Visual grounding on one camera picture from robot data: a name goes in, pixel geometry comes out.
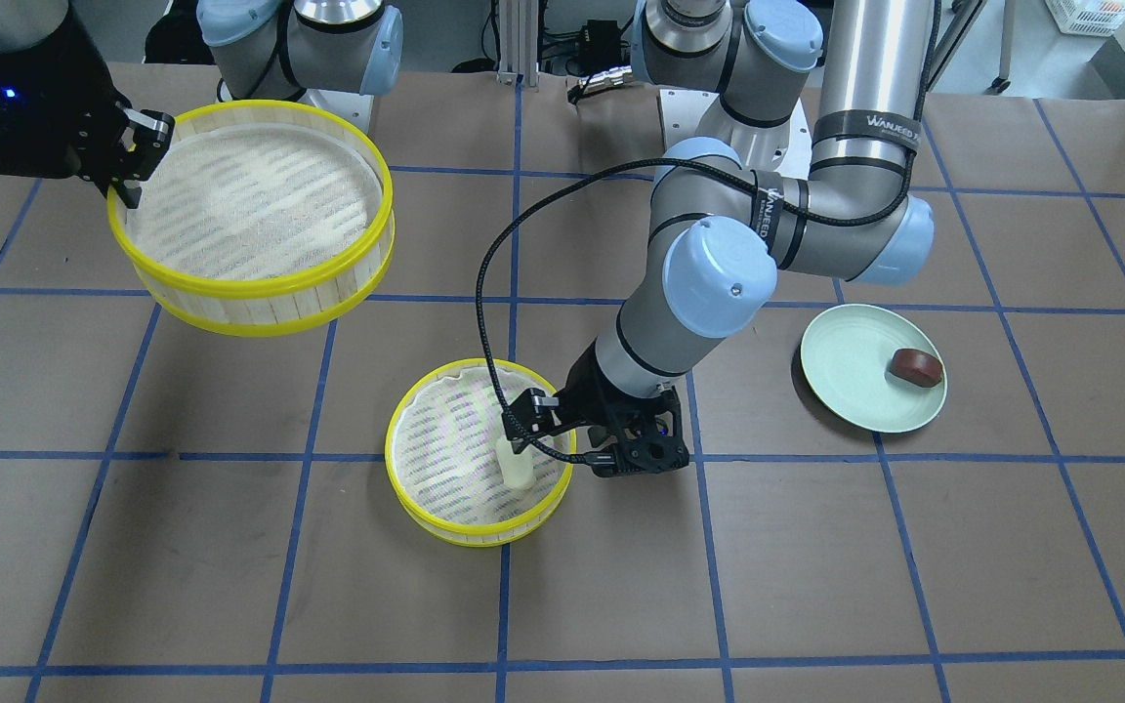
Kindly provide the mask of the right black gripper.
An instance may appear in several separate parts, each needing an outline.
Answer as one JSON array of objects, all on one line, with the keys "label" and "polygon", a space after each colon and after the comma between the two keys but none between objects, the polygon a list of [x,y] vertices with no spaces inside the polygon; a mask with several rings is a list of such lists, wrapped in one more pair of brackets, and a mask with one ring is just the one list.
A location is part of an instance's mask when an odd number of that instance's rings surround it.
[{"label": "right black gripper", "polygon": [[0,1],[0,175],[112,186],[137,210],[176,117],[129,106],[71,3]]}]

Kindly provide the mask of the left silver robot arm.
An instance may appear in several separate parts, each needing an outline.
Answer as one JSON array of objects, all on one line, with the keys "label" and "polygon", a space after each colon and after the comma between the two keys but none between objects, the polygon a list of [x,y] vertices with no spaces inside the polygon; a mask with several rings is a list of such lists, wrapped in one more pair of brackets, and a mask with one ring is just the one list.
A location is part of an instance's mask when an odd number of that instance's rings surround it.
[{"label": "left silver robot arm", "polygon": [[909,192],[940,31],[938,1],[642,1],[634,76],[714,94],[655,170],[642,283],[562,390],[506,400],[500,457],[528,447],[602,476],[688,463],[676,380],[756,316],[778,272],[899,285],[932,209]]}]

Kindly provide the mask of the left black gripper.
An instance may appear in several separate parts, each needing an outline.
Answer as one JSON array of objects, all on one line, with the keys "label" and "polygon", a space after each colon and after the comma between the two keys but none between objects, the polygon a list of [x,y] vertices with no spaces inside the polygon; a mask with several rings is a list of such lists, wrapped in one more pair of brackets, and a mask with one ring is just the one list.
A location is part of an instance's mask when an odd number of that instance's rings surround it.
[{"label": "left black gripper", "polygon": [[611,384],[598,366],[597,346],[590,344],[568,369],[558,397],[526,388],[510,402],[506,431],[512,431],[514,454],[534,447],[544,456],[570,456],[568,436],[574,429],[603,429],[605,435],[642,432],[650,409],[644,397],[630,396]]}]

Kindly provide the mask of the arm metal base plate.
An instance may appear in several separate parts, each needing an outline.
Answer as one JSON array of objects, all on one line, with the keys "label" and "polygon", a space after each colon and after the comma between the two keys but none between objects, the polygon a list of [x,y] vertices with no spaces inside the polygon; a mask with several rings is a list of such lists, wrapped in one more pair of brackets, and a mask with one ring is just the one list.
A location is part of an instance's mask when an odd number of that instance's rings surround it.
[{"label": "arm metal base plate", "polygon": [[371,94],[310,89],[302,97],[302,102],[334,114],[341,119],[354,124],[362,132],[369,129],[374,106]]},{"label": "arm metal base plate", "polygon": [[809,174],[813,139],[800,100],[786,121],[772,128],[755,128],[735,120],[718,99],[713,92],[662,89],[662,145],[669,148],[682,139],[704,135],[728,144],[746,169],[801,180]]}]

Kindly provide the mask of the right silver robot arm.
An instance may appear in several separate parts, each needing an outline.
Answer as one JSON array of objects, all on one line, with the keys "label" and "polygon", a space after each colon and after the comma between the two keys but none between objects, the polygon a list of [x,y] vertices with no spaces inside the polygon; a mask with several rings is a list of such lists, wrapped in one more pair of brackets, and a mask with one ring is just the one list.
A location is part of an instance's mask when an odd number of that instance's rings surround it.
[{"label": "right silver robot arm", "polygon": [[[387,94],[400,67],[400,12],[381,1],[200,1],[196,21],[237,100]],[[74,6],[0,1],[0,175],[76,177],[134,208],[174,139],[173,115],[112,85]]]}]

